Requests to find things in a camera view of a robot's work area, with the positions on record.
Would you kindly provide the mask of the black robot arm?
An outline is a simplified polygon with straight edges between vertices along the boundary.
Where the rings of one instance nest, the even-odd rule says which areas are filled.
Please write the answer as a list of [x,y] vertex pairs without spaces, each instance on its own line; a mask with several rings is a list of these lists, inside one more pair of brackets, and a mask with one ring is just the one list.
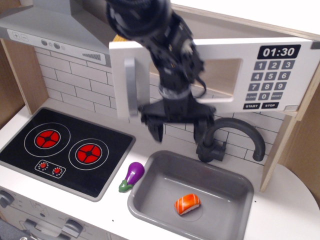
[[109,0],[106,16],[121,37],[145,47],[159,72],[162,100],[141,105],[141,121],[152,137],[161,142],[165,123],[192,123],[199,143],[214,124],[213,107],[198,103],[191,84],[204,70],[192,32],[171,7],[169,0]]

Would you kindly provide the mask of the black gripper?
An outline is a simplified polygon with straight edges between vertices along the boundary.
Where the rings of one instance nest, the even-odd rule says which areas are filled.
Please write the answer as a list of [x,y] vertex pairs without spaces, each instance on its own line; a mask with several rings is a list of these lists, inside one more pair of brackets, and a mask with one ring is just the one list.
[[192,123],[194,141],[199,144],[208,130],[208,125],[214,123],[216,109],[197,102],[190,93],[182,99],[163,98],[155,103],[142,105],[138,110],[141,121],[147,124],[155,141],[162,142],[164,123]]

